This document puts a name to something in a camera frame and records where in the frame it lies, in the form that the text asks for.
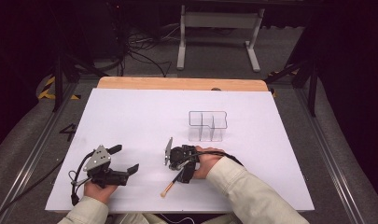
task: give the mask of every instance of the metal frame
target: metal frame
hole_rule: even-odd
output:
[[[186,27],[217,27],[217,28],[241,28],[252,29],[250,41],[245,42],[247,54],[254,72],[259,72],[259,62],[253,47],[258,37],[259,28],[264,15],[264,9],[259,13],[211,13],[211,12],[186,12],[182,6],[180,15],[180,44],[177,54],[177,70],[185,67],[186,56]]]
[[[68,86],[66,87],[63,98],[69,99],[71,95],[74,93],[76,86],[77,86],[76,83],[69,83]],[[61,105],[59,106],[59,109],[55,111],[54,113],[51,113],[51,116],[49,117],[49,120],[47,121],[47,124],[43,132],[40,134],[39,138],[37,139],[37,142],[35,143],[35,146],[32,149],[31,154],[28,156],[28,159],[26,160],[25,164],[22,166],[5,200],[0,205],[0,211],[6,204],[10,203],[15,197],[20,195],[25,189],[26,184],[29,181],[29,178],[34,172],[35,167],[37,163],[39,162],[40,157],[46,148],[46,144],[50,138],[50,134],[53,128],[55,127],[58,118],[62,114],[68,102],[69,102],[68,100],[62,101]],[[15,204],[12,204],[6,210],[6,212],[0,217],[0,224],[7,222],[9,216],[11,215],[12,210],[14,209],[14,206]]]
[[[357,204],[352,196],[351,190],[349,189],[348,183],[343,175],[343,171],[340,169],[336,160],[334,159],[331,149],[326,141],[326,138],[320,128],[317,119],[312,116],[311,111],[307,109],[307,97],[303,89],[295,89],[297,98],[301,104],[301,107],[305,111],[305,115],[310,122],[315,136],[321,146],[320,154],[322,155],[323,161],[325,162],[334,186],[340,195],[341,201],[343,202],[343,207],[345,208],[346,214],[348,215],[351,223],[362,224],[366,223],[363,216],[360,214]]]

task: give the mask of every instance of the black curtain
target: black curtain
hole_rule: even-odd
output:
[[[35,90],[52,65],[41,6],[0,0],[0,144],[37,104]]]
[[[316,59],[343,134],[378,193],[378,3],[338,1],[314,18],[290,63]]]

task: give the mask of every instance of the person's left hand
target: person's left hand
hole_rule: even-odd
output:
[[[87,181],[84,185],[84,195],[98,200],[101,203],[107,204],[110,195],[117,189],[117,185],[106,185],[105,188],[99,187],[99,185]]]

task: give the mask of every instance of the white paper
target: white paper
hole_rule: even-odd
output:
[[[222,142],[190,142],[190,111],[226,111]],[[46,210],[69,211],[71,180],[85,155],[99,145],[122,145],[110,168],[126,171],[139,163],[127,186],[109,202],[111,212],[224,213],[231,207],[206,180],[177,183],[165,198],[160,193],[177,175],[163,165],[170,139],[173,147],[222,148],[251,173],[272,186],[296,210],[314,210],[300,167],[273,97],[265,91],[147,91],[94,89],[58,174]],[[86,173],[80,173],[84,179]],[[82,197],[82,188],[78,191]]]

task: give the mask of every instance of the metal rail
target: metal rail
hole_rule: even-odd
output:
[[[329,148],[328,142],[320,128],[317,119],[311,116],[310,111],[307,108],[307,98],[303,89],[295,89],[297,94],[297,98],[300,101],[301,107],[305,111],[305,115],[308,118],[314,133],[316,135],[317,140],[321,146],[320,154],[322,155],[323,161],[325,162],[331,179],[333,180],[334,186],[340,195],[341,201],[343,202],[343,206],[346,210],[346,214],[349,216],[351,223],[362,224],[366,223],[363,219],[363,216],[360,214],[355,200],[351,194],[351,191],[348,187],[348,183],[343,175],[343,171],[338,166],[336,160],[331,153]]]
[[[61,104],[60,108],[51,114],[49,120],[46,123],[46,126],[43,129],[43,132],[40,134],[39,138],[37,139],[34,148],[32,149],[31,154],[29,155],[28,159],[26,160],[25,164],[22,166],[16,180],[14,181],[13,185],[11,186],[10,191],[8,192],[5,200],[2,202],[0,206],[0,211],[3,207],[10,203],[15,197],[20,195],[23,190],[25,189],[26,184],[29,181],[37,163],[40,160],[41,155],[43,154],[46,144],[49,140],[50,134],[55,127],[55,124],[58,121],[58,118],[61,116],[64,108],[66,107],[67,103],[69,102],[70,96],[74,93],[76,83],[68,83],[66,84],[66,90],[63,95],[63,103]],[[6,223],[9,216],[11,215],[12,210],[14,209],[15,204],[12,204],[5,213],[0,216],[0,224]]]

